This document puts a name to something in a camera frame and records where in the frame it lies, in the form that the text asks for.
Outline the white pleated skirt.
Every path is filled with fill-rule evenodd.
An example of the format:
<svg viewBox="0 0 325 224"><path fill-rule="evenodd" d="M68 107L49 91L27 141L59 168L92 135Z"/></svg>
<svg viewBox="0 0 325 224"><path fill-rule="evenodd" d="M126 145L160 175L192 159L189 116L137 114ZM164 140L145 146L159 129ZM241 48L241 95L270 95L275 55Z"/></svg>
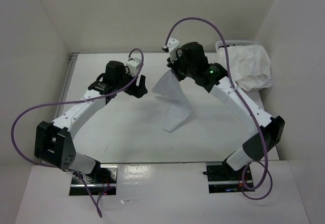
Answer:
<svg viewBox="0 0 325 224"><path fill-rule="evenodd" d="M232 80L246 92L273 85L271 60L261 45L227 47Z"/></svg>

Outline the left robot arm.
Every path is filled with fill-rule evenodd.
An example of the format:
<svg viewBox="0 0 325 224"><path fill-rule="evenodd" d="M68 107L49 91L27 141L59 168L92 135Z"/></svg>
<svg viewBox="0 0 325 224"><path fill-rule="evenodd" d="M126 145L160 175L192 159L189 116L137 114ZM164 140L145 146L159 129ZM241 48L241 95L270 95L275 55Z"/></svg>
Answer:
<svg viewBox="0 0 325 224"><path fill-rule="evenodd" d="M146 77L139 75L142 64L138 58L129 58L127 63L114 60L108 62L105 72L88 86L80 103L53 121L42 121L37 126L35 157L63 171L77 171L89 183L104 178L108 172L101 168L101 163L78 153L73 139L81 127L119 91L136 98L147 93Z"/></svg>

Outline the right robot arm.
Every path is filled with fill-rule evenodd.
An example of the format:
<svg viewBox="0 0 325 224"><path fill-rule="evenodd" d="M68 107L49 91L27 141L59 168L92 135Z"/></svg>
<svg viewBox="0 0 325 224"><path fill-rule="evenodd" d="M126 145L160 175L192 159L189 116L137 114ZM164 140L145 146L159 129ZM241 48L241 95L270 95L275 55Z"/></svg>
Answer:
<svg viewBox="0 0 325 224"><path fill-rule="evenodd" d="M201 44L190 42L181 45L177 39L169 38L162 49L169 54L169 70L153 91L172 100L162 124L163 130L173 132L192 113L189 100L180 87L180 81L191 78L196 85L223 102L251 135L222 162L222 173L226 179L235 179L248 163L261 160L277 145L284 129L284 119L273 117L240 87L233 86L224 66L208 62Z"/></svg>

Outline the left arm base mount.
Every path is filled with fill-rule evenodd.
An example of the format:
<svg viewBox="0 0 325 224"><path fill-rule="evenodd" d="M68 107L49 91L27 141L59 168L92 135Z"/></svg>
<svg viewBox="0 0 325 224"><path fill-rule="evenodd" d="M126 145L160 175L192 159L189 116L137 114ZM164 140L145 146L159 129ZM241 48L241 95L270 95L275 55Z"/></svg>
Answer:
<svg viewBox="0 0 325 224"><path fill-rule="evenodd" d="M101 164L101 175L97 179L90 178L84 173L80 173L92 195L116 195L118 165ZM86 196L88 192L82 180L73 174L69 190L70 196Z"/></svg>

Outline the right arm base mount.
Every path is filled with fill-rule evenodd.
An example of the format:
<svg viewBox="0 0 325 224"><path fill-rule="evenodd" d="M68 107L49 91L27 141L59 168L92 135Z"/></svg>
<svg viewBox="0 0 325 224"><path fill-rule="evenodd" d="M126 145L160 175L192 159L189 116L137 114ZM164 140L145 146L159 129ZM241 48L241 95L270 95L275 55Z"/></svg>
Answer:
<svg viewBox="0 0 325 224"><path fill-rule="evenodd" d="M207 177L208 190L210 194L237 193L243 187L243 167L238 171L224 166L221 162L206 163L203 175Z"/></svg>

